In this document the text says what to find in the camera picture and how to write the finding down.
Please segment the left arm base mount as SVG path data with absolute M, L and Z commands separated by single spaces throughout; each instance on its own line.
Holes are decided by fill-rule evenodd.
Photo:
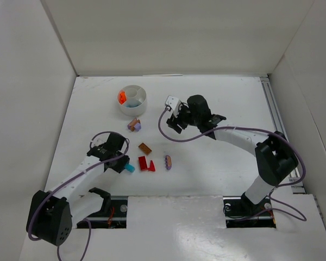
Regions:
M 102 207 L 87 217 L 93 229 L 125 229 L 127 228 L 127 196 L 112 196 L 108 207 Z

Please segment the teal square lego brick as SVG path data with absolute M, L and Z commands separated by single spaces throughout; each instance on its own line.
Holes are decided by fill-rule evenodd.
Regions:
M 124 106 L 127 107 L 127 108 L 135 108 L 135 107 L 138 107 L 140 106 L 142 103 L 139 101 L 139 100 L 136 100 L 136 99 L 130 99 L 130 100 L 127 100 L 125 103 L 124 103 Z

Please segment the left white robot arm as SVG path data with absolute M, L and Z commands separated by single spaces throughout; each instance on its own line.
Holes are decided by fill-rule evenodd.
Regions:
M 71 229 L 89 215 L 108 209 L 111 195 L 92 183 L 106 170 L 121 173 L 129 165 L 129 140 L 107 132 L 106 142 L 90 143 L 84 160 L 62 182 L 48 191 L 37 191 L 30 204 L 26 231 L 32 241 L 62 245 Z

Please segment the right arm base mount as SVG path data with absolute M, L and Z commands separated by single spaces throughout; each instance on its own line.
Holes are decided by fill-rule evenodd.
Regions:
M 223 213 L 226 228 L 276 228 L 275 219 L 268 198 L 259 204 L 252 204 L 241 196 L 226 196 L 223 198 Z

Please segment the purple oval lego plate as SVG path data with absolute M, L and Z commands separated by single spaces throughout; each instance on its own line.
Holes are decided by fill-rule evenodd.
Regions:
M 170 170 L 172 168 L 172 159 L 169 155 L 165 155 L 165 167 L 166 170 Z

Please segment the purple brown lego assembly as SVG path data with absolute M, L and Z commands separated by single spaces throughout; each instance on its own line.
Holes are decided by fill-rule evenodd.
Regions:
M 138 132 L 141 129 L 141 121 L 138 118 L 134 118 L 128 125 L 127 128 L 131 132 Z

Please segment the orange lego brick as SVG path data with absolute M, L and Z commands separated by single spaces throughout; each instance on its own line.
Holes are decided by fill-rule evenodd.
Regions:
M 118 102 L 123 104 L 127 101 L 126 93 L 124 91 L 120 91 L 118 94 Z

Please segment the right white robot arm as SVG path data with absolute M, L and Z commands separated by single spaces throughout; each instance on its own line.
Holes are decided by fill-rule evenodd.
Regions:
M 264 207 L 266 196 L 298 166 L 296 154 L 283 133 L 236 127 L 226 117 L 213 114 L 201 95 L 193 95 L 185 103 L 168 96 L 165 111 L 172 113 L 166 123 L 177 133 L 194 126 L 202 136 L 227 142 L 255 157 L 257 178 L 239 200 L 224 204 L 232 217 L 251 216 L 259 212 Z

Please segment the long teal lego brick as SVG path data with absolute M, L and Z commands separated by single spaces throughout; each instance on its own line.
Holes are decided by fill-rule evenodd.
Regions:
M 135 172 L 135 167 L 132 166 L 131 164 L 125 164 L 124 168 L 130 172 L 130 173 L 134 173 Z

